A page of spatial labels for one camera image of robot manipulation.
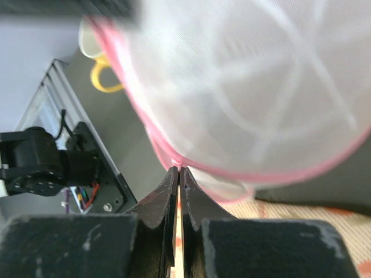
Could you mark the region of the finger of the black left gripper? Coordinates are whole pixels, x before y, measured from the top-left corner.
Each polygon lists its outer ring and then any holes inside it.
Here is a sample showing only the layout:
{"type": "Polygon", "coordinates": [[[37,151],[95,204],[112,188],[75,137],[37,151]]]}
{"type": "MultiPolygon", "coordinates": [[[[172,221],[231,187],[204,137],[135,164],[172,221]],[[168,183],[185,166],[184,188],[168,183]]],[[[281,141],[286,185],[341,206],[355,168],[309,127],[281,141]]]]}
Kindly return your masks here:
{"type": "Polygon", "coordinates": [[[140,1],[115,0],[3,0],[1,21],[59,20],[81,17],[136,24],[140,1]]]}

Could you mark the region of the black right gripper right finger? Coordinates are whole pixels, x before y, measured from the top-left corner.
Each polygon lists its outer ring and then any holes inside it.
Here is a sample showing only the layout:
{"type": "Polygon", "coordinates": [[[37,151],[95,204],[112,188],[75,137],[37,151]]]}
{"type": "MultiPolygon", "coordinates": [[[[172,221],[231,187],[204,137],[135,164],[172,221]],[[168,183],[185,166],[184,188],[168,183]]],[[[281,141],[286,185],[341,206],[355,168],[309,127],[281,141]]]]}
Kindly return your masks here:
{"type": "Polygon", "coordinates": [[[335,253],[303,220],[238,219],[191,172],[179,172],[185,277],[357,277],[342,239],[335,253]]]}

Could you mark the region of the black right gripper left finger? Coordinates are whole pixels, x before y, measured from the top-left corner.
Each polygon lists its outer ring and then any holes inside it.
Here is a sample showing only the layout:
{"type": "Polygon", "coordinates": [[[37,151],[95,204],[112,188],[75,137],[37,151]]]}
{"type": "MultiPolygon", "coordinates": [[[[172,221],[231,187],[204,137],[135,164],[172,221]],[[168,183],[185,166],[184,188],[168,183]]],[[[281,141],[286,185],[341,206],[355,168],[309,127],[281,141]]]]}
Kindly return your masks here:
{"type": "Polygon", "coordinates": [[[125,213],[22,215],[1,232],[2,277],[169,277],[179,172],[125,213]]]}

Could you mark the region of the white pink-trimmed mesh laundry bag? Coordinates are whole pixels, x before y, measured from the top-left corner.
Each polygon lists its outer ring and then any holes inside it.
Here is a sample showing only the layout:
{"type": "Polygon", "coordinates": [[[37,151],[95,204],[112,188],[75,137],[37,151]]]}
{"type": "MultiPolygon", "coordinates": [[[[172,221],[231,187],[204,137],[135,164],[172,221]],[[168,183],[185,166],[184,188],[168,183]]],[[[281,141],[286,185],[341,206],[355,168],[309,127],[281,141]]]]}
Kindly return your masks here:
{"type": "Polygon", "coordinates": [[[370,134],[369,1],[132,1],[86,19],[163,166],[217,201],[315,178],[370,134]]]}

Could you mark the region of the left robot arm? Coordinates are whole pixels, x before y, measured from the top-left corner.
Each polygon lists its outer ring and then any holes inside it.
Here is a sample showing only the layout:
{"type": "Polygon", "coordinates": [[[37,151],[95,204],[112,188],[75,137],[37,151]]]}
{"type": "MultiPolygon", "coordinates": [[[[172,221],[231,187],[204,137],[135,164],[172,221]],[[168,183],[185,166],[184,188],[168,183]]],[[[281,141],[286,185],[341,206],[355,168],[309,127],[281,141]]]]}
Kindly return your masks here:
{"type": "MultiPolygon", "coordinates": [[[[1,1],[1,18],[56,20],[96,17],[133,21],[136,1],[1,1]]],[[[77,132],[61,112],[60,130],[70,135],[68,150],[59,150],[57,138],[42,127],[1,133],[1,182],[10,195],[31,193],[54,196],[63,188],[119,185],[118,175],[107,161],[87,124],[77,132]]]]}

